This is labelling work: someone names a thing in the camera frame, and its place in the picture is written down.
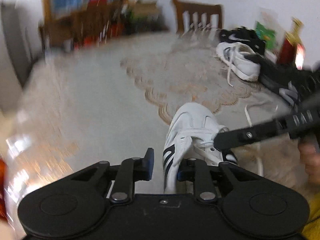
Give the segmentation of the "yellow sleeve forearm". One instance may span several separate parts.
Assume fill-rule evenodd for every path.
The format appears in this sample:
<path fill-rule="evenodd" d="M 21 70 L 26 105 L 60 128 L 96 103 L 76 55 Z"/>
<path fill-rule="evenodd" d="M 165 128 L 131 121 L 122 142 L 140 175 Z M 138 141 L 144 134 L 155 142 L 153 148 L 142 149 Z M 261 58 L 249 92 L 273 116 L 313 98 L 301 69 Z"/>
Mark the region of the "yellow sleeve forearm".
<path fill-rule="evenodd" d="M 320 240 L 320 194 L 316 194 L 311 202 L 310 216 L 306 226 L 303 229 L 303 236 L 310 240 Z"/>

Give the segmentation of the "person's right hand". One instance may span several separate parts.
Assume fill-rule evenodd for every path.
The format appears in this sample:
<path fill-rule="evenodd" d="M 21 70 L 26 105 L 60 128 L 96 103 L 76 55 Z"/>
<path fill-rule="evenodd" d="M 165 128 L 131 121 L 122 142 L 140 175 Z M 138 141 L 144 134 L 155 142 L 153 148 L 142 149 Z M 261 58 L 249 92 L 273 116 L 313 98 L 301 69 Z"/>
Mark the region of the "person's right hand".
<path fill-rule="evenodd" d="M 312 143 L 303 140 L 298 143 L 298 149 L 300 152 L 300 162 L 305 165 L 305 172 L 308 175 L 308 181 L 312 184 L 319 185 L 319 152 L 317 152 L 315 146 Z"/>

